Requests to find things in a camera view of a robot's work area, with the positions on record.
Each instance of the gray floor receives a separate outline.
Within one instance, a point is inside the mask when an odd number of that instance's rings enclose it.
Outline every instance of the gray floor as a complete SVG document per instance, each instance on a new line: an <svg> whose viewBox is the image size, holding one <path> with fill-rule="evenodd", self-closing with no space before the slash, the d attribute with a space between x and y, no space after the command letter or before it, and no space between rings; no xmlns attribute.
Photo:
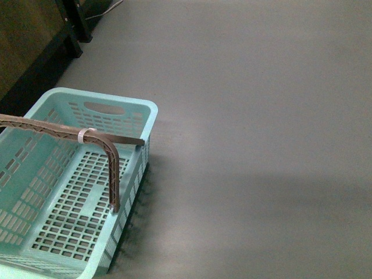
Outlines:
<svg viewBox="0 0 372 279"><path fill-rule="evenodd" d="M372 278L371 1L125 1L58 86L159 107L102 278Z"/></svg>

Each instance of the basket handle hole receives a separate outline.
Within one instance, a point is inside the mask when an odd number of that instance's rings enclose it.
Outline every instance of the basket handle hole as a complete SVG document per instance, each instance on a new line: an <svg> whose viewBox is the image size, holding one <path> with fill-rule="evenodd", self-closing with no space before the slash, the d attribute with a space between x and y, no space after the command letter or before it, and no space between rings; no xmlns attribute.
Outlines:
<svg viewBox="0 0 372 279"><path fill-rule="evenodd" d="M84 102L84 106L94 112L104 113L107 115L124 115L126 113L122 107L104 105L102 103Z"/></svg>

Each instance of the brown stick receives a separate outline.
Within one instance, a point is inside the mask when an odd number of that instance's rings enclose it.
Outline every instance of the brown stick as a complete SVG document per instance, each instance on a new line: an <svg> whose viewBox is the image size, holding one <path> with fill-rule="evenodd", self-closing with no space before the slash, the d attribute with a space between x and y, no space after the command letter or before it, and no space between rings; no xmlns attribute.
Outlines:
<svg viewBox="0 0 372 279"><path fill-rule="evenodd" d="M51 135L55 138L77 141L80 128L49 123L45 121L27 119L23 117L0 114L0 127L13 127L23 130L31 130L37 133ZM109 163L109 199L110 207L117 213L120 207L119 201L119 154L113 142L120 144L133 144L143 146L145 141L139 138L121 137L118 135L104 134L88 130L84 134L85 144L100 146L108 157Z"/></svg>

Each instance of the basket bottom grid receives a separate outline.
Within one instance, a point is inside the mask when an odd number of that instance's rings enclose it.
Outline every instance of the basket bottom grid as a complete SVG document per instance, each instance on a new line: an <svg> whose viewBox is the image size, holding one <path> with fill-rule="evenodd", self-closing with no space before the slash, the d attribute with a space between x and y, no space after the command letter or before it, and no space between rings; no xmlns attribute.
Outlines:
<svg viewBox="0 0 372 279"><path fill-rule="evenodd" d="M121 179L130 153L119 154ZM82 146L56 185L48 210L33 225L22 256L83 271L109 214L108 171L102 151Z"/></svg>

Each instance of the light blue basket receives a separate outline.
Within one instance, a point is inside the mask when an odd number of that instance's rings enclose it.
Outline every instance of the light blue basket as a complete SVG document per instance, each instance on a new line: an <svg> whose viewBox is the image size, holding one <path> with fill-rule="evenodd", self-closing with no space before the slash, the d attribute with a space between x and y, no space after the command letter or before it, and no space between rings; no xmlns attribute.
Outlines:
<svg viewBox="0 0 372 279"><path fill-rule="evenodd" d="M150 101L55 88L25 115L145 141L140 148L116 144L121 207L115 214L103 150L14 128L0 135L1 279L107 272L148 162L157 113Z"/></svg>

